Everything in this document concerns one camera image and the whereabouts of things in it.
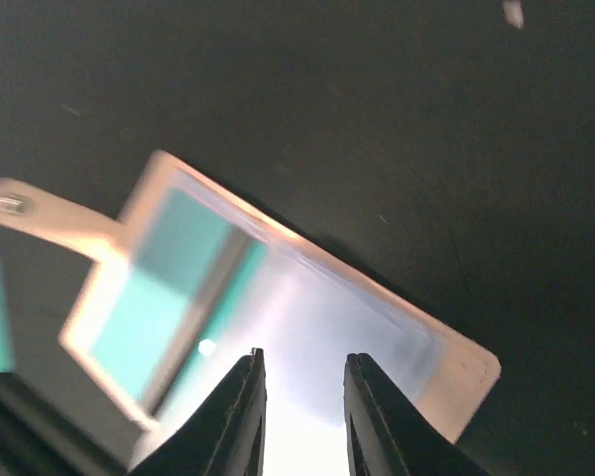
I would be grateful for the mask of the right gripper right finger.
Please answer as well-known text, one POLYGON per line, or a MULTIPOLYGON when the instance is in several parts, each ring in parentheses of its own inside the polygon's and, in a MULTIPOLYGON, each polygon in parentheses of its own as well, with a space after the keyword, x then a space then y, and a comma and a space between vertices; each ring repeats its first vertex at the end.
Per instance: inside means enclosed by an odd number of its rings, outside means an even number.
POLYGON ((347 356, 344 412, 351 475, 484 476, 367 353, 347 356))

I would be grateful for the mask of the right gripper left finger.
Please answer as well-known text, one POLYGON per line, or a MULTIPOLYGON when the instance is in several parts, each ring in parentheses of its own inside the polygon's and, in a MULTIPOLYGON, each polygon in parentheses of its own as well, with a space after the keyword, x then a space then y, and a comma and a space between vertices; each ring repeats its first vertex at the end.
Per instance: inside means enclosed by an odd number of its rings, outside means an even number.
POLYGON ((266 408, 264 352, 255 348, 239 358, 181 428, 130 473, 260 475, 266 408))

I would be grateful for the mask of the beige card holder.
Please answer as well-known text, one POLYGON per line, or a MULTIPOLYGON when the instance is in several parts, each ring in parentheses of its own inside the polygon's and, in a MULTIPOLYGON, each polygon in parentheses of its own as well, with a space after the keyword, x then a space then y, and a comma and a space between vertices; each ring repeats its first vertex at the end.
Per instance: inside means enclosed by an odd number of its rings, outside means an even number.
MULTIPOLYGON (((441 336, 446 350, 438 369, 422 394, 416 400, 409 399, 443 437, 449 441, 458 439, 500 376, 501 366, 493 353, 396 296, 174 156, 165 152, 152 155, 117 219, 28 183, 0 178, 0 226, 64 247, 93 261, 93 267, 59 332, 59 343, 122 412, 145 430, 141 439, 145 451, 161 444, 190 415, 181 420, 164 419, 161 417, 162 407, 153 416, 146 414, 112 381, 90 355, 89 349, 109 316, 128 277, 132 257, 168 192, 179 188, 179 180, 186 178, 207 187, 241 210, 255 224, 351 284, 408 311, 413 318, 441 336)), ((324 427, 297 420, 283 423, 272 412, 268 387, 267 392, 268 424, 272 434, 289 440, 304 436, 309 431, 327 440, 341 434, 343 397, 340 426, 324 427)))

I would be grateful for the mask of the blue credit card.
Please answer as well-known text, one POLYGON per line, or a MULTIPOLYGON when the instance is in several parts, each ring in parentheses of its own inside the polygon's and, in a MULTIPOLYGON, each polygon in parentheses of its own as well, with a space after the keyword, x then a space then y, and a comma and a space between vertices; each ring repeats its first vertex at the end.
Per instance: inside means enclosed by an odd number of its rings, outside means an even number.
POLYGON ((370 354, 404 395, 416 400, 445 354, 445 340, 288 242, 190 178, 178 181, 200 209, 195 227, 226 230, 202 273, 184 324, 191 341, 161 408, 161 417, 191 415, 240 355, 264 350, 272 412, 338 427, 343 366, 350 353, 370 354))

